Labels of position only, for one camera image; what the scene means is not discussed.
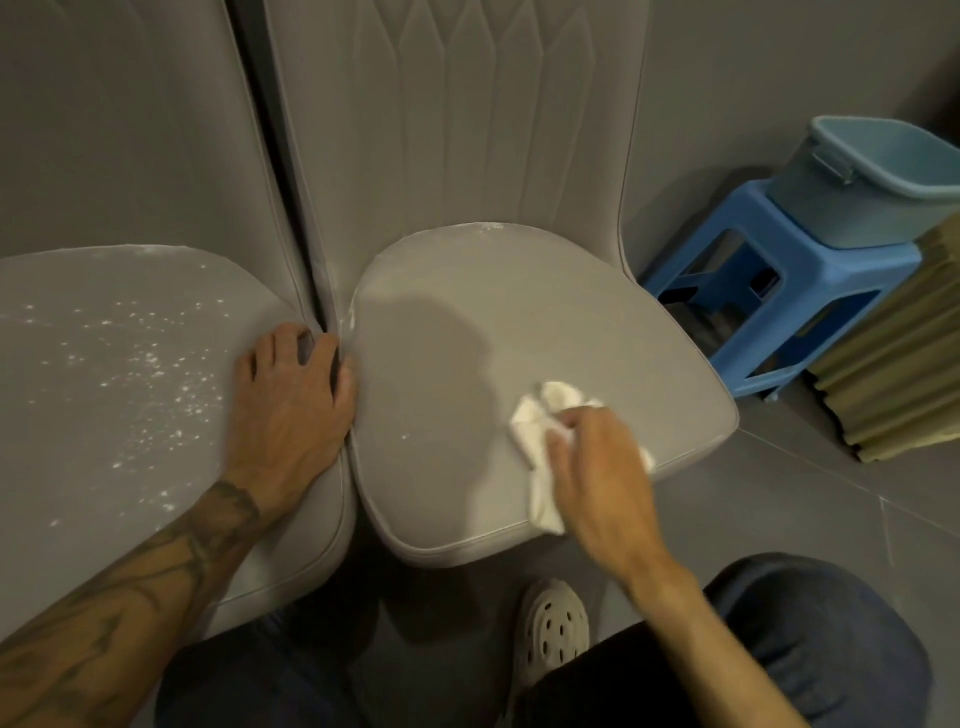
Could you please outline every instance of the gray wall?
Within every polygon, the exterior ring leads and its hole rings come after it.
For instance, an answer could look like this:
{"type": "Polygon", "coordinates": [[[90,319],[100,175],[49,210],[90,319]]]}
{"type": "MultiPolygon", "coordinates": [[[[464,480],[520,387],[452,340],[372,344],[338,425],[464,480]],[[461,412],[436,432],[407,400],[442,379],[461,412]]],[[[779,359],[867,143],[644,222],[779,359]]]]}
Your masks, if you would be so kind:
{"type": "Polygon", "coordinates": [[[960,0],[654,0],[623,209],[634,271],[737,170],[783,164],[811,117],[927,123],[958,91],[960,0]]]}

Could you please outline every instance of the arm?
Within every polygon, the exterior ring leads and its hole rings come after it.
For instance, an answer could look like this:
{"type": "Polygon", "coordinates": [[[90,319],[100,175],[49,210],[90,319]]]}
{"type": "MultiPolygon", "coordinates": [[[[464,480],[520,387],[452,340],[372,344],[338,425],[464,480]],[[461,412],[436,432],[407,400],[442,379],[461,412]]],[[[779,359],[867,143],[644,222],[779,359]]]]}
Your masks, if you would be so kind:
{"type": "Polygon", "coordinates": [[[590,556],[624,585],[710,728],[806,726],[766,671],[713,611],[660,535],[636,442],[609,409],[568,410],[569,446],[547,445],[557,505],[590,556]]]}
{"type": "Polygon", "coordinates": [[[353,420],[355,377],[337,338],[305,366],[284,324],[234,372],[227,463],[197,503],[0,644],[0,727],[120,726],[206,606],[259,540],[336,460],[353,420]]]}

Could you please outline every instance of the tile grout line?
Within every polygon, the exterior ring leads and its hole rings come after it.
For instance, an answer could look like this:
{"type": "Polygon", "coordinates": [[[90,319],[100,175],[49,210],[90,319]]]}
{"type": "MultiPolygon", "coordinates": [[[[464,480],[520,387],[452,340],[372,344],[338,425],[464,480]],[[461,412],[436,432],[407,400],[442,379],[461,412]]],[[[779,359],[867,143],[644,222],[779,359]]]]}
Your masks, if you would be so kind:
{"type": "Polygon", "coordinates": [[[894,540],[893,536],[890,533],[890,519],[887,516],[887,505],[888,502],[883,496],[877,496],[880,501],[880,518],[883,521],[883,541],[887,545],[887,561],[890,563],[890,591],[894,598],[894,609],[897,610],[899,614],[903,614],[903,600],[900,598],[900,590],[897,588],[898,579],[897,579],[897,562],[894,559],[894,540]]]}
{"type": "Polygon", "coordinates": [[[752,438],[754,438],[755,440],[759,440],[759,441],[760,441],[761,443],[763,443],[764,445],[769,445],[771,448],[778,449],[780,452],[785,452],[786,454],[790,455],[791,457],[797,458],[797,459],[800,460],[801,462],[806,463],[806,464],[809,465],[811,468],[814,468],[815,470],[818,470],[818,471],[820,471],[821,473],[826,473],[827,475],[830,475],[830,476],[832,476],[832,477],[835,477],[837,480],[841,480],[842,482],[846,483],[847,485],[852,485],[854,488],[856,488],[856,489],[859,490],[859,491],[863,491],[864,493],[869,493],[871,496],[876,496],[876,493],[874,493],[872,490],[870,490],[870,488],[867,488],[867,487],[864,486],[864,485],[860,485],[860,484],[859,484],[858,482],[856,482],[855,480],[850,480],[850,479],[849,479],[848,477],[846,477],[845,475],[842,475],[842,474],[840,474],[840,473],[835,473],[835,472],[832,471],[832,470],[828,470],[827,468],[824,468],[823,466],[817,465],[817,464],[814,463],[812,460],[807,460],[805,457],[803,457],[802,455],[799,455],[799,454],[796,453],[796,452],[793,452],[793,451],[791,451],[791,450],[788,450],[787,448],[782,448],[781,446],[777,445],[776,443],[772,443],[772,442],[770,442],[769,440],[764,440],[762,437],[760,437],[759,435],[754,434],[754,433],[751,432],[750,430],[743,429],[743,427],[739,427],[738,429],[740,430],[740,432],[743,432],[745,435],[750,435],[752,438]]]}
{"type": "Polygon", "coordinates": [[[949,534],[949,536],[952,536],[952,537],[955,538],[955,539],[960,539],[960,533],[957,533],[956,531],[953,531],[953,530],[947,528],[947,527],[944,526],[944,525],[940,525],[940,524],[937,523],[936,521],[932,521],[931,519],[927,518],[926,516],[921,516],[919,513],[914,513],[914,512],[911,511],[909,508],[904,508],[904,507],[903,507],[902,505],[900,505],[899,503],[895,503],[895,502],[892,501],[892,500],[888,500],[888,499],[885,498],[884,496],[880,496],[880,500],[882,500],[884,503],[886,503],[887,505],[889,505],[891,508],[896,508],[898,511],[902,511],[902,512],[905,513],[907,516],[911,516],[911,517],[917,519],[918,521],[923,521],[923,522],[926,523],[927,525],[932,525],[934,528],[937,528],[937,529],[939,529],[939,530],[941,530],[941,531],[944,531],[945,533],[949,534]]]}

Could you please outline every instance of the knee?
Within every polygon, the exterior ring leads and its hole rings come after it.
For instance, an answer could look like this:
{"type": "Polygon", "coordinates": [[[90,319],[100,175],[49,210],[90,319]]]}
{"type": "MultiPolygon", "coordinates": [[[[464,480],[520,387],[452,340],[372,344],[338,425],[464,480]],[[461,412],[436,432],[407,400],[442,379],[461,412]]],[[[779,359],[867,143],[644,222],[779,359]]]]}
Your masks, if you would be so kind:
{"type": "Polygon", "coordinates": [[[886,711],[904,718],[898,725],[923,714],[932,686],[926,650],[858,577],[816,559],[762,554],[733,564],[714,584],[708,594],[717,611],[782,688],[816,684],[822,704],[848,701],[860,715],[886,711]]]}

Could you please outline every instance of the gray chair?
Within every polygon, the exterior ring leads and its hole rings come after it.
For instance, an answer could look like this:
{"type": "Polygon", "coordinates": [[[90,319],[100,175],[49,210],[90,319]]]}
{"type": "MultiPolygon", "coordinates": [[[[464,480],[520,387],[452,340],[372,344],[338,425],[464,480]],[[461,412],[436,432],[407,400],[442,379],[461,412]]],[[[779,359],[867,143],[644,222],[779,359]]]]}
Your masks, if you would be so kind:
{"type": "Polygon", "coordinates": [[[645,0],[266,0],[316,283],[363,386],[374,526],[449,567],[536,535],[506,423],[566,380],[660,464],[736,429],[707,361],[624,262],[645,0]]]}
{"type": "MultiPolygon", "coordinates": [[[[215,480],[232,360],[317,323],[223,3],[0,4],[0,97],[5,637],[215,480]]],[[[323,584],[355,514],[344,456],[196,637],[323,584]]]]}

